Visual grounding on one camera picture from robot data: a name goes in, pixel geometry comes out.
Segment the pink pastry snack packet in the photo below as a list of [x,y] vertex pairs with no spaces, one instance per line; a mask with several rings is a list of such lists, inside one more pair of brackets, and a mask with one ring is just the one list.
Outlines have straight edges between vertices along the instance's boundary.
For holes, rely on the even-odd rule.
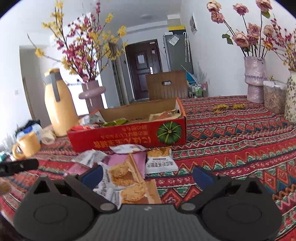
[[102,180],[93,191],[113,203],[118,209],[122,204],[161,204],[155,180],[145,181],[131,154],[121,164],[103,168]]

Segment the white pastry snack packet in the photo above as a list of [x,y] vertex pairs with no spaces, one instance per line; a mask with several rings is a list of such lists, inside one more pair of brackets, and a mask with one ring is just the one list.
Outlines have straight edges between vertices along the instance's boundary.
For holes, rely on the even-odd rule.
[[146,174],[174,171],[178,171],[178,166],[172,158],[170,147],[147,151]]

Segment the orange cream snack packet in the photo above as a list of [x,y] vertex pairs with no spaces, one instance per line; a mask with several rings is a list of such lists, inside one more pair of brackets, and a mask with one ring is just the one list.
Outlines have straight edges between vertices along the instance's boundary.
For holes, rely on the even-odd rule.
[[151,114],[149,116],[149,121],[174,120],[180,116],[180,113],[175,113],[174,111],[164,111],[162,113]]

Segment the yellow ceramic mug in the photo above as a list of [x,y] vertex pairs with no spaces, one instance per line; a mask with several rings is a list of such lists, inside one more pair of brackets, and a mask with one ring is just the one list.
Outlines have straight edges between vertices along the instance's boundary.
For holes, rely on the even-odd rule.
[[41,144],[35,132],[21,137],[12,147],[13,157],[17,160],[34,156],[41,149]]

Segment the tissue pack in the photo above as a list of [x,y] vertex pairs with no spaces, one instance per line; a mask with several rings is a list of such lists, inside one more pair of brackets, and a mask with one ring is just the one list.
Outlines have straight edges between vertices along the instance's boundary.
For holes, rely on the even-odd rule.
[[33,124],[32,126],[29,126],[27,128],[25,128],[24,130],[18,132],[16,134],[16,139],[19,140],[20,138],[22,138],[23,136],[25,136],[28,133],[34,132],[39,140],[39,142],[41,141],[41,133],[42,133],[42,127],[39,124]]

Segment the patterned red tablecloth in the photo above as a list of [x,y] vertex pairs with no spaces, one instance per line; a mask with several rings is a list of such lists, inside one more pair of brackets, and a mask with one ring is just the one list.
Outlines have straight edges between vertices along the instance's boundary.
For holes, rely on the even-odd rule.
[[[239,103],[246,108],[213,112],[219,104]],[[238,179],[254,174],[282,213],[277,239],[295,240],[295,126],[245,96],[184,99],[182,105],[187,143],[172,149],[179,169],[151,175],[161,201],[180,204],[200,193],[195,166]]]

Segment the red snack packet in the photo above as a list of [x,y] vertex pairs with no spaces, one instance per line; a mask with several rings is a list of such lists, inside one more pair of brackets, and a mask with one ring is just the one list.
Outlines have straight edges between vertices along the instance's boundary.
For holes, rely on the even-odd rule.
[[76,125],[76,126],[73,126],[70,131],[73,131],[73,132],[77,132],[77,131],[84,131],[84,130],[93,130],[93,129],[97,129],[97,128],[100,128],[101,126],[100,125],[97,125],[97,124],[89,124],[89,125]]

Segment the yellow thermos jug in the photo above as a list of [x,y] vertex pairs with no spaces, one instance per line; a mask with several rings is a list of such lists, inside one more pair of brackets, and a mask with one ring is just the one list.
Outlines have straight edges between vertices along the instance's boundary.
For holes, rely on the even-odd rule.
[[63,137],[68,130],[79,124],[72,95],[58,68],[49,69],[44,76],[44,99],[48,116],[55,135]]

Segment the fallen yellow flower petals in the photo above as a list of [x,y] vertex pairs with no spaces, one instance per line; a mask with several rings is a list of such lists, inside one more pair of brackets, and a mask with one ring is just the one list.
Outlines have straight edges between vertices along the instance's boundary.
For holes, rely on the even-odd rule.
[[224,110],[229,110],[229,109],[245,109],[246,105],[243,103],[239,104],[234,104],[234,105],[227,105],[227,104],[219,104],[215,107],[213,107],[213,112],[216,114],[221,113]]

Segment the green snack packet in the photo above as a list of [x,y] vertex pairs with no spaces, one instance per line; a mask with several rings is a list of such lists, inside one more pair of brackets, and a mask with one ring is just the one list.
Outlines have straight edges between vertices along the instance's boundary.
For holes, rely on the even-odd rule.
[[127,123],[128,120],[126,118],[119,118],[117,120],[112,120],[112,121],[108,121],[105,122],[103,124],[104,127],[109,127],[109,126],[120,126],[120,125],[124,125],[125,123]]

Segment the floral patterned vase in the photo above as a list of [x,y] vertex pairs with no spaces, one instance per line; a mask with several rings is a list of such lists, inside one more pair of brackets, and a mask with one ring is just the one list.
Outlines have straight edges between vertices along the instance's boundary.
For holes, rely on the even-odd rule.
[[290,71],[290,76],[287,80],[287,90],[285,98],[285,113],[284,118],[290,123],[296,122],[296,87],[295,87],[295,71]]

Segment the red cardboard snack box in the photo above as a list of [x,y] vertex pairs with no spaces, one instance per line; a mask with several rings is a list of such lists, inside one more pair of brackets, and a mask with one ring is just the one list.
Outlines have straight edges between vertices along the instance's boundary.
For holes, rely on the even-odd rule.
[[[174,120],[149,121],[151,114],[174,111],[181,116]],[[186,114],[179,98],[134,103],[118,108],[100,109],[91,113],[103,122],[100,128],[73,132],[67,136],[76,152],[90,149],[107,151],[111,146],[137,144],[146,148],[183,145],[186,142]],[[104,127],[108,121],[126,118],[120,126]]]

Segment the clear jar with white lid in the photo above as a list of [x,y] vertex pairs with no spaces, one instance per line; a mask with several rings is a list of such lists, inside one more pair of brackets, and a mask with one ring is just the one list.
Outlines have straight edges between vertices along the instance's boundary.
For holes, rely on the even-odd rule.
[[264,107],[276,114],[284,114],[287,85],[279,81],[263,82]]

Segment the textured pink vase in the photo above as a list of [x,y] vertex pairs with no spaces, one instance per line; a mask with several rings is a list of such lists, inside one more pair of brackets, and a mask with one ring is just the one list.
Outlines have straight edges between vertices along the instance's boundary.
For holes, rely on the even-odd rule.
[[264,103],[263,82],[267,80],[265,60],[259,57],[244,57],[245,83],[248,85],[247,100]]

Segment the yellow and pink blossom branches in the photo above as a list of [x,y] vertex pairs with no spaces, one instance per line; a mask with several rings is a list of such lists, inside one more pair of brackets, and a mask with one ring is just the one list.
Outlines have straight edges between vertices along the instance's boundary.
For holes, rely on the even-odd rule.
[[79,76],[84,83],[95,81],[109,62],[125,53],[126,44],[119,46],[118,41],[126,35],[126,26],[115,34],[108,30],[113,14],[100,20],[100,1],[95,2],[94,13],[82,14],[66,26],[63,6],[62,1],[55,1],[52,20],[42,23],[42,27],[53,34],[57,50],[62,53],[59,62],[70,75]]

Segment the wooden chair back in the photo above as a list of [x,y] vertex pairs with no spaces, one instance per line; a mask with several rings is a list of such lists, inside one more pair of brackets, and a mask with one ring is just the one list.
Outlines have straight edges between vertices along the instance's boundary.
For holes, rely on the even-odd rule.
[[149,74],[146,76],[146,82],[150,100],[188,98],[185,70]]

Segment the dried pink roses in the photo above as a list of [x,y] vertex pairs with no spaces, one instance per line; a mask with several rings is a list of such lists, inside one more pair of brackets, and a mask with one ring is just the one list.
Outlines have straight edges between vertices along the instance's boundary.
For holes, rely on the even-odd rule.
[[288,70],[295,72],[295,30],[292,32],[282,28],[275,17],[270,16],[273,9],[270,1],[256,1],[260,10],[260,17],[270,20],[269,25],[247,23],[245,15],[249,13],[247,6],[236,3],[233,9],[243,19],[246,31],[233,30],[221,13],[222,6],[217,1],[209,1],[206,8],[211,14],[211,20],[217,24],[224,24],[228,32],[222,35],[229,45],[236,44],[244,57],[258,57],[264,59],[269,51],[273,51]]

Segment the dark entrance door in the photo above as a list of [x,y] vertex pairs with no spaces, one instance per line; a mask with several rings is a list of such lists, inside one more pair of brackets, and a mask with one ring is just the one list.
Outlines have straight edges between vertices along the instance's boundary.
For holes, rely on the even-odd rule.
[[134,99],[149,97],[146,76],[162,72],[157,40],[127,45],[125,48]]

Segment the grey refrigerator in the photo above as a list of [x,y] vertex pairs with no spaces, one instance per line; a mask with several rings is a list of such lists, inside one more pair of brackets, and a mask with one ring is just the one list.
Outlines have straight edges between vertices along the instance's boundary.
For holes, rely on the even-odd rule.
[[186,30],[174,30],[163,35],[169,71],[187,70],[193,74],[190,42]]

